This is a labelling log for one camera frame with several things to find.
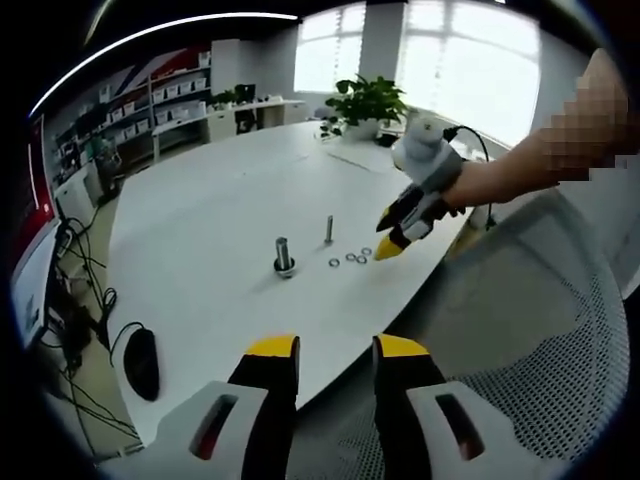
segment potted plant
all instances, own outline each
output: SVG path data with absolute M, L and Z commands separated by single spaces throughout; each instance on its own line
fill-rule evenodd
M 224 109 L 228 110 L 231 108 L 233 102 L 238 99 L 238 95 L 233 90 L 225 90 L 222 93 L 218 93 L 211 97 L 211 102 L 214 105 L 216 110 Z
M 380 120 L 400 121 L 407 111 L 407 106 L 400 100 L 404 92 L 393 80 L 378 77 L 367 81 L 358 75 L 356 81 L 340 80 L 336 89 L 340 95 L 325 102 L 336 115 L 323 122 L 321 138 L 335 135 L 353 140 L 373 139 Z

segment floor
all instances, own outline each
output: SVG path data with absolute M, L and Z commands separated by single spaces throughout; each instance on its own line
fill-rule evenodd
M 168 154 L 163 155 L 161 161 L 176 156 L 184 151 L 193 148 L 193 145 L 185 145 L 174 149 Z M 108 266 L 109 238 L 111 228 L 115 218 L 118 199 L 104 205 L 96 214 L 92 226 L 88 229 L 89 242 L 91 244 L 91 255 L 99 262 Z M 452 245 L 447 258 L 457 255 L 459 252 L 473 244 L 482 236 L 481 231 L 474 230 L 470 226 L 465 227 L 460 236 Z M 60 266 L 67 273 L 78 272 L 80 269 L 80 259 L 67 254 L 61 261 Z M 105 269 L 96 266 L 94 269 L 98 281 L 103 289 L 109 286 Z M 80 289 L 74 294 L 82 305 L 85 305 L 94 318 L 99 318 L 100 310 L 96 299 L 88 288 Z M 92 342 L 83 351 L 83 364 L 74 377 L 74 382 L 87 393 L 89 393 L 101 405 L 108 408 L 119 420 L 131 423 L 127 409 L 120 396 L 119 387 L 109 364 L 108 352 L 100 345 L 99 342 Z M 78 395 L 77 400 L 80 404 L 90 408 L 95 408 L 84 395 Z M 76 421 L 75 411 L 67 411 L 63 414 L 63 420 L 72 419 Z M 89 441 L 99 456 L 109 457 L 114 455 L 119 449 L 138 444 L 136 439 L 118 432 L 111 427 L 83 414 L 83 421 L 86 427 Z

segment ceiling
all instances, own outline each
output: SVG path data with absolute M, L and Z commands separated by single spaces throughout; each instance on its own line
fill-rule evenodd
M 397 3 L 403 0 L 373 0 L 368 3 Z M 283 13 L 304 17 L 338 5 L 352 3 L 349 0 L 90 0 L 85 2 L 38 2 L 29 11 L 31 3 L 24 5 L 25 12 L 19 18 L 29 47 L 14 49 L 10 57 L 22 55 L 15 64 L 26 64 L 25 75 L 20 78 L 20 108 L 28 112 L 42 94 L 56 80 L 91 53 L 148 27 L 161 23 L 210 13 L 229 11 L 254 11 Z M 541 27 L 583 51 L 593 49 L 594 44 L 582 33 L 577 24 L 553 7 L 540 0 L 507 0 L 514 9 L 537 18 Z M 93 35 L 85 46 L 88 32 L 96 15 Z M 273 19 L 225 19 L 196 22 L 162 30 L 144 36 L 119 47 L 115 53 L 100 57 L 78 75 L 65 82 L 63 88 L 51 97 L 52 103 L 62 102 L 77 94 L 107 72 L 114 72 L 136 62 L 141 55 L 154 54 L 206 43 L 222 38 L 260 40 L 291 26 L 291 21 Z M 37 55 L 31 45 L 37 45 Z

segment window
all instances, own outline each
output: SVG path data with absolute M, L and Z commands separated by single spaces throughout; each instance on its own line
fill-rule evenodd
M 469 1 L 411 1 L 396 81 L 412 106 L 507 146 L 527 136 L 538 97 L 534 21 Z
M 337 8 L 304 19 L 298 30 L 294 90 L 331 93 L 360 68 L 364 3 Z

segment ceiling light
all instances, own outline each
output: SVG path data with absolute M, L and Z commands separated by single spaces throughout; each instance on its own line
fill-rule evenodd
M 279 20 L 297 20 L 298 17 L 295 15 L 283 15 L 280 13 L 262 13 L 262 12 L 230 12 L 230 13 L 213 13 L 210 15 L 200 15 L 197 17 L 183 18 L 182 20 L 174 20 L 173 22 L 163 23 L 162 25 L 156 25 L 155 27 L 147 28 L 145 30 L 141 30 L 138 33 L 134 33 L 133 35 L 129 35 L 121 40 L 118 40 L 111 45 L 104 47 L 102 50 L 97 51 L 90 57 L 86 58 L 78 65 L 73 67 L 66 75 L 64 75 L 60 80 L 58 80 L 47 92 L 42 96 L 40 100 L 35 104 L 35 106 L 29 112 L 29 117 L 33 115 L 33 113 L 42 105 L 42 103 L 51 96 L 51 94 L 56 91 L 60 85 L 69 80 L 72 75 L 77 73 L 80 69 L 86 67 L 89 63 L 93 62 L 96 58 L 101 55 L 104 55 L 110 50 L 113 50 L 120 45 L 123 45 L 131 40 L 142 37 L 143 35 L 147 35 L 148 33 L 157 32 L 158 30 L 162 30 L 163 28 L 175 27 L 176 25 L 182 25 L 184 23 L 191 22 L 199 22 L 201 20 L 217 20 L 219 18 L 274 18 Z

